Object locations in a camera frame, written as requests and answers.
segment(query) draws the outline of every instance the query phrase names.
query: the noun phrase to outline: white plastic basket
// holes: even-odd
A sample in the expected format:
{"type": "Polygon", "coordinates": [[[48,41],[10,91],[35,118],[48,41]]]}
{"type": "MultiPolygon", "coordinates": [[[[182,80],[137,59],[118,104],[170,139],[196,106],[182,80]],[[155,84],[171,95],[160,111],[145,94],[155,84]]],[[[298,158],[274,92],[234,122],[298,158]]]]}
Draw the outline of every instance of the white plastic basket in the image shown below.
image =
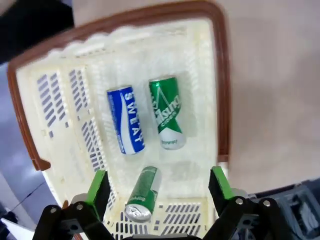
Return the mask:
{"type": "Polygon", "coordinates": [[[217,63],[213,23],[207,17],[122,26],[52,49],[16,70],[21,103],[43,171],[59,205],[89,189],[95,171],[108,171],[111,194],[104,223],[115,239],[132,234],[188,233],[203,237],[214,220],[208,190],[217,164],[217,63]],[[186,145],[159,143],[148,80],[175,75],[186,145]],[[131,84],[145,141],[135,155],[120,152],[106,90],[131,84]],[[162,171],[149,222],[124,215],[144,166],[162,171]]]}

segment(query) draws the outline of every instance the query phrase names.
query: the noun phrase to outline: fallen green can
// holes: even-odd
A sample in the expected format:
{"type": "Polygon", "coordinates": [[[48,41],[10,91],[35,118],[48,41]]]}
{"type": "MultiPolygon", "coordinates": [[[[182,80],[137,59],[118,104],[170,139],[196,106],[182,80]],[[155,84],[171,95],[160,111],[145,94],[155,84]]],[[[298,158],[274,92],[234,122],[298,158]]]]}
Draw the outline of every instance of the fallen green can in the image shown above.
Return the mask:
{"type": "Polygon", "coordinates": [[[161,180],[162,174],[158,168],[147,166],[142,170],[124,209],[128,219],[137,223],[150,220],[161,180]]]}
{"type": "Polygon", "coordinates": [[[181,129],[181,99],[175,76],[149,80],[152,107],[160,136],[161,146],[177,150],[186,144],[181,129]]]}

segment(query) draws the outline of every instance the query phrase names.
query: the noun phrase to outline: floor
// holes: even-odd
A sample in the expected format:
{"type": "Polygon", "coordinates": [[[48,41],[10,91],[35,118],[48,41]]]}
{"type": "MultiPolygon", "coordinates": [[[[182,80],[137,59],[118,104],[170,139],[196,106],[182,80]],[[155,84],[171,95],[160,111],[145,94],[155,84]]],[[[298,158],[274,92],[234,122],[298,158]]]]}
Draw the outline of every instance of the floor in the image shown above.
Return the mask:
{"type": "Polygon", "coordinates": [[[44,207],[56,204],[56,201],[42,173],[35,170],[27,152],[12,104],[6,72],[5,63],[0,66],[0,186],[2,193],[4,191],[6,194],[0,194],[0,202],[12,210],[23,201],[20,206],[24,214],[18,208],[14,212],[23,218],[26,227],[34,228],[44,207]]]}

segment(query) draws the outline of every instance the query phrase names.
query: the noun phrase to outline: blue can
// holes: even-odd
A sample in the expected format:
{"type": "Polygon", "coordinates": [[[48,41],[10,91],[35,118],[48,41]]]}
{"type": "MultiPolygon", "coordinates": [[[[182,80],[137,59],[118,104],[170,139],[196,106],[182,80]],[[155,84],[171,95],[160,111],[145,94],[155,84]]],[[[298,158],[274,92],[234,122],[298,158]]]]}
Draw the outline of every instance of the blue can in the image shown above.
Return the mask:
{"type": "Polygon", "coordinates": [[[136,154],[145,148],[134,90],[131,85],[107,90],[114,129],[123,154],[136,154]]]}

